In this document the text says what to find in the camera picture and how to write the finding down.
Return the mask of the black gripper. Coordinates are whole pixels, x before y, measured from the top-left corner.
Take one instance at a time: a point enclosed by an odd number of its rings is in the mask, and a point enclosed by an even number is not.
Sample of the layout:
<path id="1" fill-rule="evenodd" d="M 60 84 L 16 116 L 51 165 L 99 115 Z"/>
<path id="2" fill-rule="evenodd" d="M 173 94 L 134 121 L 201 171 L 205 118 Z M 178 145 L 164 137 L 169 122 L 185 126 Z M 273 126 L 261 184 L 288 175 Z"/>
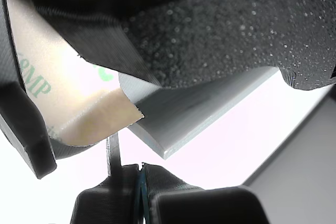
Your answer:
<path id="1" fill-rule="evenodd" d="M 335 0 L 152 0 L 122 28 L 165 88 L 261 67 L 299 90 L 335 83 Z"/>

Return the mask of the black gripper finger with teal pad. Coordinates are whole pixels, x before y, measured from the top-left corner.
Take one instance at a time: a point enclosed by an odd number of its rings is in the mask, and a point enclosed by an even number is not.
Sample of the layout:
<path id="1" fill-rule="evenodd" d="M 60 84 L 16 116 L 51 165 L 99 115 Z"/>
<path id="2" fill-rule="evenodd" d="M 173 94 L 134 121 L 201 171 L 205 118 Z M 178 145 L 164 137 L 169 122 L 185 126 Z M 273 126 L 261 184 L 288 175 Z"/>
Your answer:
<path id="1" fill-rule="evenodd" d="M 108 177 L 76 198 L 71 223 L 134 223 L 137 164 L 121 165 L 118 134 L 106 139 Z"/>
<path id="2" fill-rule="evenodd" d="M 32 0 L 38 13 L 84 60 L 160 85 L 126 36 L 118 0 Z"/>
<path id="3" fill-rule="evenodd" d="M 147 163 L 140 183 L 146 223 L 269 223 L 257 196 L 244 186 L 206 190 Z"/>

